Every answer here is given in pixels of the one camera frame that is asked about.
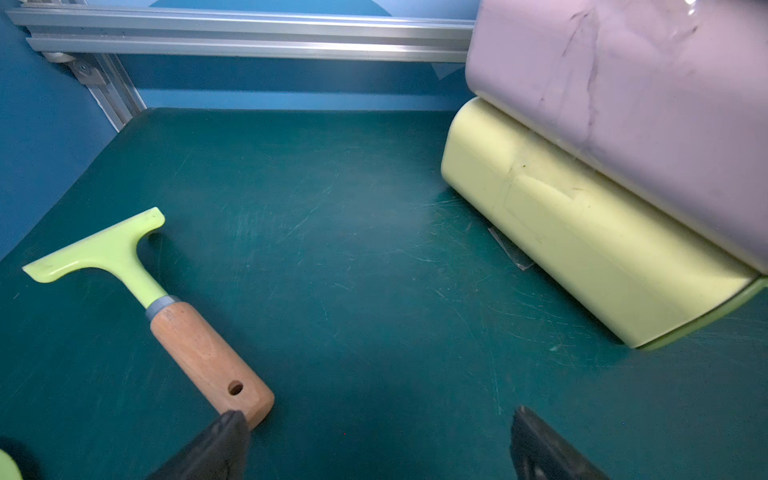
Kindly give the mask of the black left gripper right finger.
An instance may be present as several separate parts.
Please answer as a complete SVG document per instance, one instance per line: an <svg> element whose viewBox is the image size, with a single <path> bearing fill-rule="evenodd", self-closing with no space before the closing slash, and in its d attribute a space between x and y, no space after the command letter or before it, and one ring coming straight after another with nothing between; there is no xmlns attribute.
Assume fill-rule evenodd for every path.
<svg viewBox="0 0 768 480"><path fill-rule="evenodd" d="M526 406L514 413L510 456L518 479L609 479Z"/></svg>

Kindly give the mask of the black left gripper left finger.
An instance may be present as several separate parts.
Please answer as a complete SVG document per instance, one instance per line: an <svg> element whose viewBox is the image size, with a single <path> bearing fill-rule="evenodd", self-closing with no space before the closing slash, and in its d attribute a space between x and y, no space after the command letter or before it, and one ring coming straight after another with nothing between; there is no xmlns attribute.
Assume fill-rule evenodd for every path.
<svg viewBox="0 0 768 480"><path fill-rule="evenodd" d="M243 479L249 445L244 414L228 410L148 479Z"/></svg>

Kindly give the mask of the yellow-green drawer cabinet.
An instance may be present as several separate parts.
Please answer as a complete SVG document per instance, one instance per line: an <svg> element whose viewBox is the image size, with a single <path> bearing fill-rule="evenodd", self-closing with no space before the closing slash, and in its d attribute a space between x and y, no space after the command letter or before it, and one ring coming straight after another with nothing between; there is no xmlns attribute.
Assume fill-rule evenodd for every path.
<svg viewBox="0 0 768 480"><path fill-rule="evenodd" d="M627 346L767 286L767 5L484 1L444 180Z"/></svg>

